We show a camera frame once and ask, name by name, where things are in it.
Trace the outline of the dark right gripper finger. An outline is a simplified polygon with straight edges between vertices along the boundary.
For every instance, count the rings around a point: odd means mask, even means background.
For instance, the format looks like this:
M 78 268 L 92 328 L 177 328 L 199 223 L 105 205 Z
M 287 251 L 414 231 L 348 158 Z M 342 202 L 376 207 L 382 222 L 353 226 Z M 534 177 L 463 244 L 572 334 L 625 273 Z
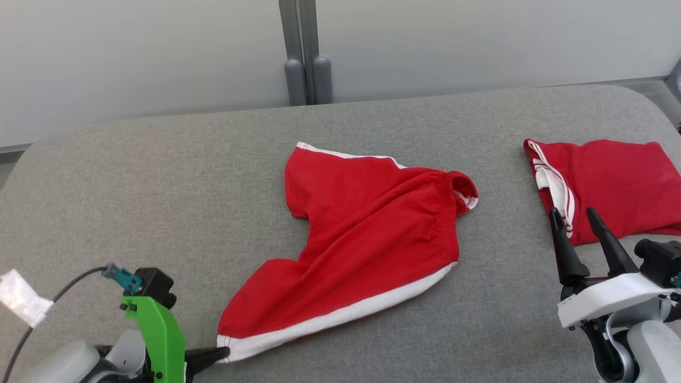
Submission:
M 633 262 L 627 250 L 622 246 L 618 238 L 604 223 L 594 207 L 586 210 L 589 225 L 593 234 L 598 238 L 606 262 L 609 267 L 608 277 L 622 276 L 626 273 L 639 272 L 638 266 Z
M 567 237 L 567 226 L 559 209 L 549 212 L 555 253 L 555 266 L 562 285 L 577 285 L 589 277 L 588 267 L 581 262 Z

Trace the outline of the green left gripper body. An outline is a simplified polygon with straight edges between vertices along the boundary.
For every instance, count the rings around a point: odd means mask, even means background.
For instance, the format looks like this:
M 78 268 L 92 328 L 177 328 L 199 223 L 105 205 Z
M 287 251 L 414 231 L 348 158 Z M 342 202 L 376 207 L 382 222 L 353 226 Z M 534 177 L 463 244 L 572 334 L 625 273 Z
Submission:
M 153 382 L 185 382 L 185 340 L 173 314 L 148 296 L 123 296 L 146 346 Z

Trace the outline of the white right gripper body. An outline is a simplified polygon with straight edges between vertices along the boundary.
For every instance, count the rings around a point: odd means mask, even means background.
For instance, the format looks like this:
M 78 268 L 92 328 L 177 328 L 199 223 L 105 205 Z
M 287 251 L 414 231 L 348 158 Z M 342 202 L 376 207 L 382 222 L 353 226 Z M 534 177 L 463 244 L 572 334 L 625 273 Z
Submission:
M 564 329 L 581 325 L 661 294 L 680 293 L 676 286 L 664 288 L 638 273 L 627 273 L 590 286 L 557 304 L 560 325 Z

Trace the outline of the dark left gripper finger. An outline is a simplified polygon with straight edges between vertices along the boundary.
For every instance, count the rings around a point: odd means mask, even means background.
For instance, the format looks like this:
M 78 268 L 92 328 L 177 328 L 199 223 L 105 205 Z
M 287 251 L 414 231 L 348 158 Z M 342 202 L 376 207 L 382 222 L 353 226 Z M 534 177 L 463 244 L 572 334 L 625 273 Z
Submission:
M 228 346 L 204 347 L 185 351 L 185 363 L 187 365 L 185 375 L 196 376 L 205 369 L 223 361 L 230 355 Z

